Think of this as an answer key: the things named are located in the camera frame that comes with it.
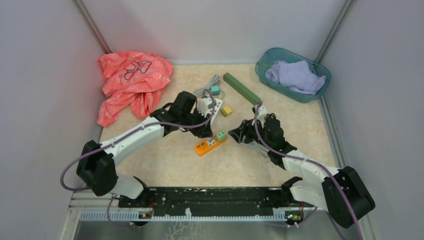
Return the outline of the green plug adapter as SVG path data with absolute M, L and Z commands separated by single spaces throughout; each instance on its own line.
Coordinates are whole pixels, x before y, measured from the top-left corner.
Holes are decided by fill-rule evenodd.
M 217 134 L 216 134 L 216 139 L 217 139 L 217 141 L 219 141 L 219 142 L 221 142 L 221 141 L 223 141 L 225 138 L 227 137 L 227 132 L 226 131 L 219 131 Z

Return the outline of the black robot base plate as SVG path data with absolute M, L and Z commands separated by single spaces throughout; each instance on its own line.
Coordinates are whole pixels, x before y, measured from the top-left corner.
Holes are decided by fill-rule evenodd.
M 153 187 L 136 199 L 118 198 L 120 208 L 146 208 L 155 217 L 271 216 L 279 208 L 299 211 L 301 203 L 288 202 L 280 187 Z

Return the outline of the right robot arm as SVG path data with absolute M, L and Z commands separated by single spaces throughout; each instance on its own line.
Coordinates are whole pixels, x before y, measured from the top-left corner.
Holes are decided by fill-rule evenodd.
M 243 120 L 228 132 L 238 144 L 258 147 L 270 161 L 295 174 L 270 197 L 273 207 L 295 206 L 301 202 L 326 211 L 339 226 L 347 229 L 375 209 L 376 203 L 357 171 L 337 168 L 311 159 L 290 144 L 277 119 Z

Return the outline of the orange power strip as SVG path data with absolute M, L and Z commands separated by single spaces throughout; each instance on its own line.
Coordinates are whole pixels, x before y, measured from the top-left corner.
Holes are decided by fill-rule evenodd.
M 215 136 L 213 139 L 204 140 L 194 146 L 194 151 L 199 157 L 204 156 L 210 151 L 214 150 L 221 144 L 225 143 L 228 140 L 228 136 L 224 135 L 223 137 Z

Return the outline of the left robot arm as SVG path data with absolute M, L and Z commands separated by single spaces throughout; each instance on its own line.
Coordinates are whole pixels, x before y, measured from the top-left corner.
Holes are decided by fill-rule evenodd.
M 208 91 L 201 98 L 182 91 L 174 102 L 154 110 L 130 130 L 101 143 L 87 142 L 77 161 L 76 174 L 98 197 L 120 195 L 144 207 L 150 200 L 148 186 L 138 177 L 118 173 L 116 167 L 144 145 L 174 131 L 190 132 L 200 139 L 212 137 L 211 125 L 222 105 L 222 100 Z

